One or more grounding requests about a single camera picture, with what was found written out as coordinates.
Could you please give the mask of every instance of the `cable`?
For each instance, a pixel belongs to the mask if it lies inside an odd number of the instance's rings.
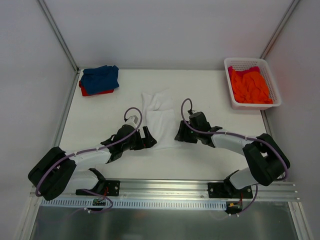
[[[249,203],[248,206],[246,206],[244,209],[242,209],[242,211],[238,214],[242,214],[243,212],[247,211],[247,209],[255,202],[257,196],[258,196],[258,184],[255,184],[255,194],[254,194],[252,201]]]
[[[55,169],[55,168],[56,168],[59,164],[61,164],[63,161],[67,160],[68,158],[74,157],[74,156],[76,156],[76,155],[85,154],[85,153],[90,153],[90,152],[95,152],[95,151],[99,151],[99,150],[102,150],[102,149],[109,148],[109,147],[111,147],[111,146],[113,146],[113,145],[116,145],[116,144],[118,144],[118,143],[123,142],[124,140],[130,138],[133,134],[135,134],[135,132],[140,128],[140,126],[141,126],[141,124],[142,124],[142,120],[143,120],[142,118],[143,118],[143,116],[142,116],[142,112],[141,112],[138,108],[136,108],[136,107],[133,106],[133,107],[128,108],[128,109],[125,111],[125,113],[124,113],[124,119],[127,119],[127,118],[126,118],[127,113],[128,113],[130,110],[132,110],[132,109],[135,109],[135,110],[137,110],[137,111],[139,112],[139,114],[140,114],[140,121],[139,121],[137,127],[136,127],[130,134],[128,134],[127,136],[121,138],[120,140],[115,141],[115,142],[113,142],[113,143],[110,143],[110,144],[108,144],[108,145],[106,145],[106,146],[102,146],[102,147],[99,147],[99,148],[85,149],[85,150],[81,150],[81,151],[78,151],[78,152],[74,152],[74,153],[72,153],[72,154],[69,154],[69,155],[67,155],[67,156],[64,156],[63,158],[61,158],[60,160],[58,160],[55,164],[53,164],[53,165],[48,169],[48,171],[46,171],[45,174],[42,176],[42,178],[40,179],[39,183],[37,184],[37,186],[36,186],[36,188],[35,188],[35,195],[36,195],[37,197],[41,197],[41,196],[42,196],[42,195],[40,194],[40,191],[39,191],[42,183],[44,182],[44,180],[46,179],[46,177],[49,175],[49,173],[51,173],[51,171],[52,171],[53,169]]]
[[[106,200],[108,200],[109,203],[111,204],[109,207],[103,208],[103,210],[101,210],[101,211],[88,210],[88,213],[89,213],[89,214],[90,214],[90,213],[91,213],[91,214],[101,214],[101,213],[105,213],[105,212],[109,211],[109,210],[114,206],[114,202],[111,201],[111,199],[108,198],[107,196],[103,196],[103,195],[101,195],[101,194],[97,194],[97,193],[95,193],[95,192],[93,192],[93,191],[90,191],[90,190],[88,190],[88,189],[81,189],[81,190],[84,191],[84,192],[86,192],[86,193],[88,193],[88,194],[92,194],[92,195],[94,195],[94,196],[97,196],[97,197],[106,199]]]
[[[258,138],[255,138],[255,137],[247,137],[247,136],[244,136],[244,135],[241,135],[241,134],[238,134],[238,133],[233,133],[233,132],[224,132],[224,131],[215,131],[215,132],[209,132],[209,131],[199,131],[195,128],[193,128],[192,126],[189,125],[189,123],[187,122],[187,120],[185,119],[184,117],[184,112],[183,112],[183,109],[184,109],[184,105],[186,103],[186,101],[189,101],[190,102],[190,105],[191,105],[191,109],[189,111],[192,111],[192,107],[193,107],[193,104],[192,104],[192,101],[190,98],[186,98],[183,102],[182,102],[182,105],[181,105],[181,116],[182,116],[182,119],[183,119],[183,122],[185,123],[185,125],[191,129],[192,131],[196,132],[196,133],[199,133],[199,134],[208,134],[208,135],[215,135],[215,134],[224,134],[224,135],[230,135],[230,136],[234,136],[234,137],[238,137],[238,138],[241,138],[241,139],[246,139],[246,140],[250,140],[250,141],[255,141],[255,142],[258,142],[258,143],[261,143],[261,144],[264,144],[266,145],[275,155],[276,157],[280,160],[281,164],[283,165],[283,168],[284,168],[284,172],[285,172],[285,176],[283,178],[279,178],[277,181],[282,181],[282,180],[286,180],[288,178],[288,167],[285,163],[285,161],[283,160],[283,158],[280,156],[280,154],[274,149],[274,147],[272,147],[268,142],[266,141],[263,141],[261,139],[258,139]]]

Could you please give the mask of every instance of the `white cloth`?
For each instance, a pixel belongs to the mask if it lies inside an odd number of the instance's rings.
[[[142,114],[144,123],[157,141],[151,149],[168,149],[180,146],[175,141],[178,124],[173,110],[173,101],[168,90],[154,95],[142,93]]]

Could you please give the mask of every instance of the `white tabletop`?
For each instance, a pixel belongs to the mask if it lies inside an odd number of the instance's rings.
[[[108,139],[124,124],[126,109],[142,110],[142,92],[166,89],[173,99],[177,123],[182,120],[182,101],[191,98],[193,109],[204,112],[211,126],[248,136],[265,133],[260,111],[231,108],[225,71],[119,70],[118,82],[120,87],[113,93],[90,97],[83,97],[76,88],[60,143],[63,150],[86,149]],[[222,180],[247,166],[237,153],[198,142],[183,143],[179,148],[126,151],[99,169],[106,178]]]

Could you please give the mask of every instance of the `white plastic basket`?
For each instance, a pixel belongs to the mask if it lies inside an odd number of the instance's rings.
[[[232,66],[236,71],[244,71],[252,67],[259,67],[260,74],[263,76],[266,85],[269,88],[269,97],[273,100],[273,104],[253,104],[253,103],[239,103],[235,100],[234,92],[228,73],[228,67]],[[237,110],[266,110],[271,107],[277,107],[282,103],[279,90],[274,77],[270,71],[268,63],[260,58],[248,57],[229,57],[224,60],[224,67],[229,86],[229,93],[231,97],[231,105],[233,109]]]

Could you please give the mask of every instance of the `white enclosure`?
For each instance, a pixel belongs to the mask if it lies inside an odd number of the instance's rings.
[[[259,58],[291,0],[47,0],[80,67],[222,70]]]
[[[32,184],[53,144],[75,72],[36,1],[0,7],[0,232],[13,239]]]
[[[255,136],[270,126],[291,162],[289,180],[297,185],[314,239],[320,238],[319,12],[318,0],[4,0],[1,239],[24,239],[25,213],[32,208],[27,176],[59,144],[54,140],[62,138],[60,146],[71,149],[98,144],[122,125],[128,107],[141,108],[142,91],[168,88],[177,120],[179,103],[191,97],[213,126]],[[266,59],[282,105],[262,115],[233,110],[221,71],[228,57]],[[120,68],[120,88],[113,95],[81,97],[75,85],[81,69],[102,65]],[[201,151],[200,165],[187,157],[193,150]],[[216,180],[247,165],[224,149],[217,149],[214,164],[213,155],[200,144],[149,156],[138,152],[104,170],[112,178],[207,180],[212,174]],[[170,158],[176,161],[168,169]],[[181,169],[185,160],[189,165]],[[129,161],[136,165],[129,169]],[[305,224],[303,211],[293,222],[295,228]]]
[[[320,236],[320,1],[302,1],[267,57],[283,104],[267,110],[272,134],[291,160],[315,239]]]

